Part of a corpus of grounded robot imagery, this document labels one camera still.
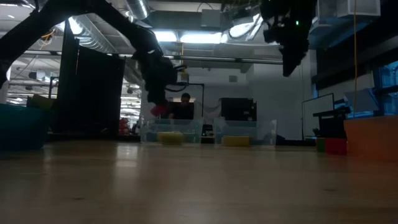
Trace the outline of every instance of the ceiling pipe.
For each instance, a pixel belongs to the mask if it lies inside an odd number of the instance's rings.
[[[147,0],[126,0],[126,7],[130,12],[130,16],[137,20],[147,18],[150,13]]]

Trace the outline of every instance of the red block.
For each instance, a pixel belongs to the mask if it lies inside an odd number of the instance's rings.
[[[325,152],[334,155],[347,155],[347,139],[325,139]]]

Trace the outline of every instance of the red object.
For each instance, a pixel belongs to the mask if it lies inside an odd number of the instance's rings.
[[[166,105],[157,105],[154,106],[151,110],[150,113],[154,116],[159,116],[162,114],[166,114],[167,112],[167,106]]]
[[[325,152],[334,155],[347,155],[347,139],[325,139]]]

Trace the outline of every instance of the whiteboard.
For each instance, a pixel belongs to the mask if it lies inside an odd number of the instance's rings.
[[[315,136],[313,129],[319,129],[319,117],[314,117],[313,114],[334,110],[334,100],[333,94],[329,94],[302,103],[304,137]]]

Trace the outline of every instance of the wooden table surface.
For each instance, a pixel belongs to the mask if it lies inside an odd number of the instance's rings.
[[[0,223],[398,223],[398,165],[294,147],[58,142],[1,157]]]

